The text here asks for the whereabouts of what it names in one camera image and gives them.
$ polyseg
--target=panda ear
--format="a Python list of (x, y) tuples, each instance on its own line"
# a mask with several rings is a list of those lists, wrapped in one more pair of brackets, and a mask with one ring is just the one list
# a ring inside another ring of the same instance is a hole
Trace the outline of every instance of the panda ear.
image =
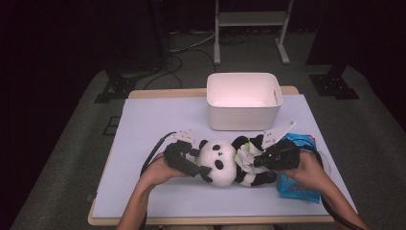
[(239, 148), (241, 148), (242, 145), (245, 145), (248, 142), (249, 142), (248, 137), (239, 136), (236, 138), (236, 140), (234, 140), (234, 142), (231, 145), (234, 147), (235, 150), (239, 150)]
[(200, 142), (199, 149), (202, 150), (203, 147), (204, 147), (208, 142), (209, 142), (208, 140), (202, 140), (202, 141)]

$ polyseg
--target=white tabletop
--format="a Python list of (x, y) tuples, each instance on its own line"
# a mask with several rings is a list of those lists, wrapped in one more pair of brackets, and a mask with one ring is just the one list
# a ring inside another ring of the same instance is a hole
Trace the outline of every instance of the white tabletop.
[[(208, 124), (205, 97), (167, 99), (128, 99), (113, 148), (104, 169), (94, 203), (93, 218), (120, 218), (138, 181), (140, 170), (158, 140), (172, 131), (191, 129), (197, 142), (224, 139), (232, 142), (239, 135), (255, 137), (260, 131), (214, 131)], [(310, 134), (316, 139), (331, 166), (332, 180), (354, 207), (350, 194), (328, 151), (304, 95), (284, 95), (274, 127), (295, 121), (292, 133)], [(174, 142), (168, 138), (158, 152)], [(281, 198), (276, 184), (248, 188), (232, 184), (217, 188), (198, 175), (173, 178), (157, 186), (148, 204), (149, 218), (210, 217), (310, 217), (328, 216), (323, 205)]]

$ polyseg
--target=metal stand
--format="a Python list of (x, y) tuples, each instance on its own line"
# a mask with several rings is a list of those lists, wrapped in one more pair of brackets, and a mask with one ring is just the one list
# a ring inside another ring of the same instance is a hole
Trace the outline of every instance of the metal stand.
[(346, 69), (346, 63), (333, 63), (325, 75), (310, 75), (314, 87), (319, 96), (334, 96), (337, 100), (359, 99), (356, 92), (349, 88), (342, 75)]
[(290, 61), (284, 50), (283, 41), (292, 12), (293, 1), (289, 0), (286, 11), (220, 12), (219, 0), (215, 0), (214, 64), (220, 64), (219, 27), (229, 26), (282, 26), (281, 36), (275, 41), (283, 64), (289, 64)]

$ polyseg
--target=white shelf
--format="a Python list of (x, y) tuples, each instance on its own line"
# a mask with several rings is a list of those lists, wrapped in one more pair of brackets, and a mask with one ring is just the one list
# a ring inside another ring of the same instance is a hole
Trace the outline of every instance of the white shelf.
[(281, 26), (285, 11), (221, 12), (219, 26)]

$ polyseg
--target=dark background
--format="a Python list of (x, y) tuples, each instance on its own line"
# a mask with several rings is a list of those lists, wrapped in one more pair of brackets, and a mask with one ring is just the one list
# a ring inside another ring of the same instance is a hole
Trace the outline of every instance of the dark background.
[[(111, 60), (134, 71), (159, 67), (165, 38), (157, 34), (157, 21), (164, 35), (214, 27), (214, 0), (164, 1), (160, 15), (150, 2), (0, 2), (1, 229), (11, 226), (97, 73)], [(222, 0), (221, 9), (285, 8), (282, 0), (247, 2)], [(331, 64), (344, 56), (403, 128), (404, 9), (401, 1), (296, 0), (288, 28), (318, 29), (307, 64)]]

